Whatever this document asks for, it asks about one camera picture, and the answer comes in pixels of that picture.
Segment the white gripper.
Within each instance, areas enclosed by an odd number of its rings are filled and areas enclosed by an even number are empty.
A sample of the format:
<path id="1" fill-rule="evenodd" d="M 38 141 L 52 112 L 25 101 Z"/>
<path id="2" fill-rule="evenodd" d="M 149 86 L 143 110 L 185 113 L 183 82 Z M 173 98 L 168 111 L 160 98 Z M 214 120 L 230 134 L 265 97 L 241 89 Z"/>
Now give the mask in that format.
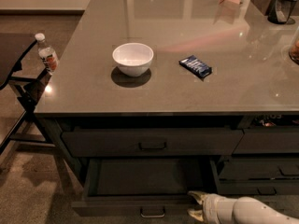
<path id="1" fill-rule="evenodd" d="M 194 219 L 205 221 L 206 224 L 237 224 L 234 217 L 236 199 L 198 190 L 191 190 L 188 194 L 203 205 L 203 212 L 195 209 L 187 210 Z"/>

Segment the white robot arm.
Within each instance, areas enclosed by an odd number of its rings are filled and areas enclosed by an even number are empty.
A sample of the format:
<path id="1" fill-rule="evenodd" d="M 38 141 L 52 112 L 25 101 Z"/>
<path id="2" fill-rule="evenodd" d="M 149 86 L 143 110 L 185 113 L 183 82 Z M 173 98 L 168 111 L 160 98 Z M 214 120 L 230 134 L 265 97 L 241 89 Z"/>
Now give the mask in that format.
<path id="1" fill-rule="evenodd" d="M 299 219 L 281 214 L 254 198 L 227 198 L 198 190 L 188 192 L 201 210 L 189 209 L 188 214 L 204 224 L 299 224 Z"/>

